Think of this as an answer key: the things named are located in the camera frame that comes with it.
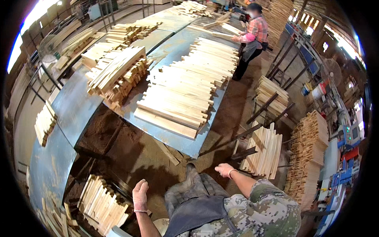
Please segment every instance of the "white bucket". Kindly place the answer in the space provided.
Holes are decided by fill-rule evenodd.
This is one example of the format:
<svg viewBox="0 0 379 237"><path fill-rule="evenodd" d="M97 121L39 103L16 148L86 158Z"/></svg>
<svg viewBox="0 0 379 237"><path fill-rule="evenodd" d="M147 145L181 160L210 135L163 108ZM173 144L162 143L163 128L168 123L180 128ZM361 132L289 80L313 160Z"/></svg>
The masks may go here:
<svg viewBox="0 0 379 237"><path fill-rule="evenodd" d="M325 90L325 87L320 83L311 93L312 93L312 97L315 100L317 100L317 99L320 99L321 96L326 94L326 90Z"/></svg>

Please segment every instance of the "metal sheet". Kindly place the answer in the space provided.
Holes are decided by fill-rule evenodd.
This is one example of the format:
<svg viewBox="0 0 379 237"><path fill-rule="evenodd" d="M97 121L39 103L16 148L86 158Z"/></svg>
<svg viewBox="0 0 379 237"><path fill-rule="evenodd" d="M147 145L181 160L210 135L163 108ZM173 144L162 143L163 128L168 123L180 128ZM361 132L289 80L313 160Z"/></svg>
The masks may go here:
<svg viewBox="0 0 379 237"><path fill-rule="evenodd" d="M55 125L46 146L34 142L30 158L30 202L34 209L42 210L41 198L52 207L52 201L60 207L67 179L77 153L62 130Z"/></svg>
<svg viewBox="0 0 379 237"><path fill-rule="evenodd" d="M167 30L171 32L178 32L184 27L186 27L187 25L189 25L192 21L199 18L199 17L189 17L186 15L173 15L173 13L170 12L170 9L171 8L160 11L144 19L157 21L157 22L162 21L163 23L158 26L158 29Z"/></svg>
<svg viewBox="0 0 379 237"><path fill-rule="evenodd" d="M134 41L131 46L145 46L146 54L151 53L174 33L166 30L154 30L147 37Z"/></svg>
<svg viewBox="0 0 379 237"><path fill-rule="evenodd" d="M214 40L225 45L238 48L237 44L234 44L231 41L224 40L222 38L214 37L208 33L204 33L197 30L192 30L185 28L170 39L165 41L161 46L156 48L152 53L149 54L149 58L156 60L155 65L150 71L151 75L154 75L163 65L170 65L173 61L180 61L181 57L188 55L190 51L190 44L193 44L194 40L197 37L203 37L210 40ZM205 138L208 135L210 127L215 119L216 112L220 106L222 98L224 97L225 90L228 83L225 83L222 88L217 89L215 95L213 96L213 108L210 112L210 119L207 121L205 126L200 130L195 140L192 140L187 137L175 134L173 132L167 131L163 128L157 127L154 124L141 120L134 117L134 111L137 108L137 101L142 99L143 92L147 88L147 82L140 82L138 87L134 88L128 96L128 99L124 106L121 108L121 111L115 111L121 115L126 121L153 136L155 139L167 144L168 146L177 149L180 152L183 152L192 158L197 158L199 156L200 149L204 143Z"/></svg>
<svg viewBox="0 0 379 237"><path fill-rule="evenodd" d="M99 107L103 98L87 93L85 73L89 71L81 66L64 85L52 103L58 116L58 124L68 141L75 146L84 132L88 121Z"/></svg>

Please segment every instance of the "white work glove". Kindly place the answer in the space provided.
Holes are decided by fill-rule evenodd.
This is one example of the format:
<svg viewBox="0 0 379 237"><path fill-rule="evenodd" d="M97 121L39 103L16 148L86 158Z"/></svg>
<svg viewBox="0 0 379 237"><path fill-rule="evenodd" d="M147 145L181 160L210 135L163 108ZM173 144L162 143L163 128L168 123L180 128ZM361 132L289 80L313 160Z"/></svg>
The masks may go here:
<svg viewBox="0 0 379 237"><path fill-rule="evenodd" d="M221 163L215 167L215 171L219 172L221 174L221 176L224 178L230 178L231 179L232 177L230 176L230 173L233 170L238 172L238 170L236 170L230 164L227 164L227 163Z"/></svg>
<svg viewBox="0 0 379 237"><path fill-rule="evenodd" d="M147 213L146 191L149 189L145 179L139 181L133 189L133 204L135 212Z"/></svg>

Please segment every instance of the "woman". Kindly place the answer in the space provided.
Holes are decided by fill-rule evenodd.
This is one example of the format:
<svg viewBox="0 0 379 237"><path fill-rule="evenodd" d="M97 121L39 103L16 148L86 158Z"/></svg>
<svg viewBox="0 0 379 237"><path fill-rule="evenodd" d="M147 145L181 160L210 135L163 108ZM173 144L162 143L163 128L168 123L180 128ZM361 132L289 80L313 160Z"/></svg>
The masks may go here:
<svg viewBox="0 0 379 237"><path fill-rule="evenodd" d="M241 80L249 62L267 47L267 22L262 16L262 7L257 3L252 3L246 7L246 10L253 18L249 23L247 32L241 31L240 36L231 38L234 42L246 43L240 62L233 74L233 79L236 81Z"/></svg>

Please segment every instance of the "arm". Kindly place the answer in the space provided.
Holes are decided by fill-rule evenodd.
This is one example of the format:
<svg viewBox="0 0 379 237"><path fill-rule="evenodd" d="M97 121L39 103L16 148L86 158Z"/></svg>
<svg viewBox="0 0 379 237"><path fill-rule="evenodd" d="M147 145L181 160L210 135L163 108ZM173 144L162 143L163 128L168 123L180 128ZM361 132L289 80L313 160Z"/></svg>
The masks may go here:
<svg viewBox="0 0 379 237"><path fill-rule="evenodd" d="M134 212L137 216L138 226L142 237L161 237L158 229L155 227L147 215L147 196L149 189L146 180L141 180L133 189Z"/></svg>
<svg viewBox="0 0 379 237"><path fill-rule="evenodd" d="M250 191L253 185L257 182L255 179L240 174L238 170L234 169L230 164L221 163L215 167L217 172L220 172L221 176L233 179L242 194L249 199Z"/></svg>

